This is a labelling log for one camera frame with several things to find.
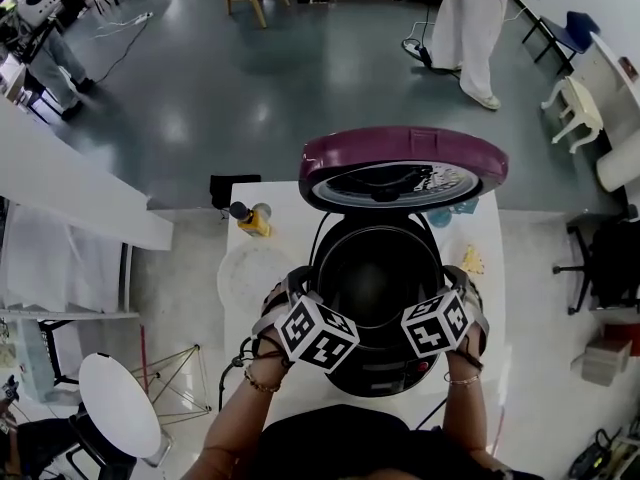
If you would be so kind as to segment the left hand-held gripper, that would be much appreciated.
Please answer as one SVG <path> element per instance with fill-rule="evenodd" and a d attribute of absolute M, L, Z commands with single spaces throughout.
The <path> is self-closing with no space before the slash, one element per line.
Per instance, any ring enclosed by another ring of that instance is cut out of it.
<path fill-rule="evenodd" d="M 360 343 L 355 323 L 307 295 L 313 268 L 297 267 L 284 282 L 290 309 L 275 321 L 275 329 L 294 362 L 332 373 Z"/>

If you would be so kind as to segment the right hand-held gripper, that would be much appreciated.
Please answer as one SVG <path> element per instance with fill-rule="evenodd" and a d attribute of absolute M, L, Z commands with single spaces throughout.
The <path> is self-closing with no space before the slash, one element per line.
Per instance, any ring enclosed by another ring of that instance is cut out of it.
<path fill-rule="evenodd" d="M 480 354 L 486 349 L 490 326 L 483 311 L 481 296 L 462 269 L 444 265 L 450 287 L 415 306 L 406 308 L 401 327 L 418 358 L 455 351 L 473 324 L 481 329 Z"/>

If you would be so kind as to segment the person's left hand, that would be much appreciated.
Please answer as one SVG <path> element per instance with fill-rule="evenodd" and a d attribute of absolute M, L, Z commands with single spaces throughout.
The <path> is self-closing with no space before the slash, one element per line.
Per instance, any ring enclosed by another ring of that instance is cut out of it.
<path fill-rule="evenodd" d="M 257 353 L 262 338 L 275 330 L 275 323 L 281 316 L 286 316 L 291 310 L 287 291 L 287 281 L 277 283 L 264 299 L 258 321 L 252 327 L 252 351 Z"/>

